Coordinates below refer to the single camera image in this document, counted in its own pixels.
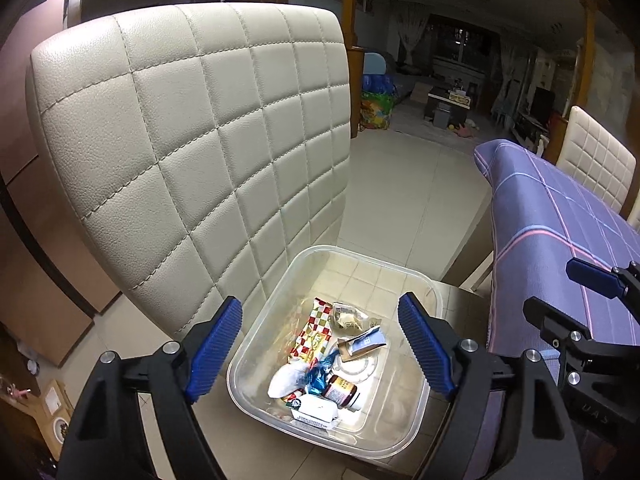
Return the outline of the white paper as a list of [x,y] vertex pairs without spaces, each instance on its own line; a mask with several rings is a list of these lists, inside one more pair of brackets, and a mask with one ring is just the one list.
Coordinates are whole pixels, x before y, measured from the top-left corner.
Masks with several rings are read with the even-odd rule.
[[284,398],[302,388],[307,370],[308,365],[301,360],[292,360],[282,365],[270,380],[267,390],[268,396],[271,399]]

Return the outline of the blue white small packet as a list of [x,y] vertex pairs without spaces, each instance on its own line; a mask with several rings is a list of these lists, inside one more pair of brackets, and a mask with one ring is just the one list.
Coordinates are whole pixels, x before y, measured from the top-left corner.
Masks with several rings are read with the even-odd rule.
[[381,327],[374,326],[358,336],[340,341],[337,350],[343,362],[350,362],[361,359],[386,344],[387,339]]

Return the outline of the clear plastic wrapper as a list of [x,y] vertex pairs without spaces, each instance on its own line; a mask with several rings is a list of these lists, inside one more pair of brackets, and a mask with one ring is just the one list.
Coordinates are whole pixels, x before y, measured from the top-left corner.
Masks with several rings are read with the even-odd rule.
[[381,325],[380,318],[341,302],[332,304],[329,321],[333,335],[338,338],[355,337]]

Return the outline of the brown supplement bottle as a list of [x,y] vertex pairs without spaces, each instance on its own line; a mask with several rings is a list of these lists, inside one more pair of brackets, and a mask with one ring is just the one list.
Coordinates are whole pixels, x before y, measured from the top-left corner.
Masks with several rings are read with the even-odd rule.
[[349,380],[331,375],[326,381],[326,388],[322,391],[322,396],[334,402],[339,408],[356,412],[362,409],[362,397],[358,387]]

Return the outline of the red yellow candy wrapper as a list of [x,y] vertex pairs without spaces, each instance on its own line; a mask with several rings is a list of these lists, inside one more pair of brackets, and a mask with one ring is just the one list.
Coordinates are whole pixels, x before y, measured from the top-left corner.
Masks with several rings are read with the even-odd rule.
[[323,358],[332,337],[332,311],[333,304],[314,298],[309,318],[294,340],[290,351],[291,359],[300,359],[312,367]]

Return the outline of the blue foil snack wrapper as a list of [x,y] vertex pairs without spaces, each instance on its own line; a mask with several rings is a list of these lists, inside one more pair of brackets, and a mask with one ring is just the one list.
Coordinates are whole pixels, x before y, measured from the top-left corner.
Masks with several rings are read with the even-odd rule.
[[308,370],[304,377],[306,393],[322,396],[332,375],[333,364],[339,355],[340,352],[338,350],[333,350]]

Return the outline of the white medicine box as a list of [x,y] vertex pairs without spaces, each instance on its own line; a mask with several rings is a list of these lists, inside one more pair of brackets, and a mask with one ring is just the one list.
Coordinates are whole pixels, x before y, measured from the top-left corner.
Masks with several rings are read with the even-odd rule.
[[295,420],[319,429],[333,429],[340,421],[337,405],[321,396],[303,394],[291,402],[290,408]]

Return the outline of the clear plastic trash bin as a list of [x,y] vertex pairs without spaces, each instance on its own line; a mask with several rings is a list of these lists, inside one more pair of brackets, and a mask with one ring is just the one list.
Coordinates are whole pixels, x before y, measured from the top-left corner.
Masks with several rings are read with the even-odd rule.
[[[418,435],[430,395],[398,322],[399,298],[406,292],[412,292],[429,315],[442,316],[442,294],[419,272],[335,246],[303,250],[286,269],[231,362],[227,384],[232,401],[244,414],[300,440],[366,462],[390,460]],[[308,394],[304,386],[284,398],[271,399],[267,394],[274,373],[299,360],[291,359],[290,351],[314,298],[350,304],[380,318],[387,339],[385,347],[361,359],[336,358],[332,375],[358,387],[362,409],[338,408],[340,421],[329,430],[293,418],[291,402]],[[323,358],[346,339],[332,333]]]

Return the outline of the purple plaid tablecloth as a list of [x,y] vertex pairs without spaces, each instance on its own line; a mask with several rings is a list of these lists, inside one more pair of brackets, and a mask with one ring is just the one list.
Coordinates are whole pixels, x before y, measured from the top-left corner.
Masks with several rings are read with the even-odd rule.
[[551,374],[559,352],[536,334],[523,314],[535,296],[587,326],[596,341],[639,342],[639,323],[618,299],[606,299],[565,273],[577,257],[610,270],[639,258],[638,233],[582,184],[508,140],[480,144],[478,170],[492,189],[494,241],[488,348],[516,356],[537,349]]

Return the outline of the far cream chair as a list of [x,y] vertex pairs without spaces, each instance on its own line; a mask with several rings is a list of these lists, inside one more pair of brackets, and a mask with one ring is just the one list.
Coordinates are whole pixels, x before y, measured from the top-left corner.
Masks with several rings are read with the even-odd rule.
[[574,105],[555,166],[619,214],[631,187],[636,159],[600,122]]

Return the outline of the near cream quilted chair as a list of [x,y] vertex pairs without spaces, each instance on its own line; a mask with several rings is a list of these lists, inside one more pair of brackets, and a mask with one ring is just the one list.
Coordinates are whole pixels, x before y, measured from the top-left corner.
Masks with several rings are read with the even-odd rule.
[[157,424],[152,355],[233,296],[239,335],[192,410],[223,479],[292,477],[308,445],[245,415],[227,375],[294,258],[341,229],[350,109],[336,15],[256,2],[105,15],[37,44],[25,91],[66,214],[165,336],[136,358],[99,356],[58,476],[158,477],[138,404],[145,394]]

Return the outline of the dark coffee table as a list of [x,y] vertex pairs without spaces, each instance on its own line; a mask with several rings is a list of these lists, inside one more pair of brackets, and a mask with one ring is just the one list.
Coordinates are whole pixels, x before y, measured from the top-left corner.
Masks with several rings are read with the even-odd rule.
[[465,125],[469,110],[470,101],[466,96],[435,86],[427,92],[423,118],[430,120],[436,128],[453,126],[457,129]]

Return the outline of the colourful printed bag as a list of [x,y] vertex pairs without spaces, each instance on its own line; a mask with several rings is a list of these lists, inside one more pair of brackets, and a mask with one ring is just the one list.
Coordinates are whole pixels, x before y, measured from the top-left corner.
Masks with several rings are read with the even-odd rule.
[[398,92],[392,76],[364,74],[361,84],[360,127],[387,129],[397,98]]

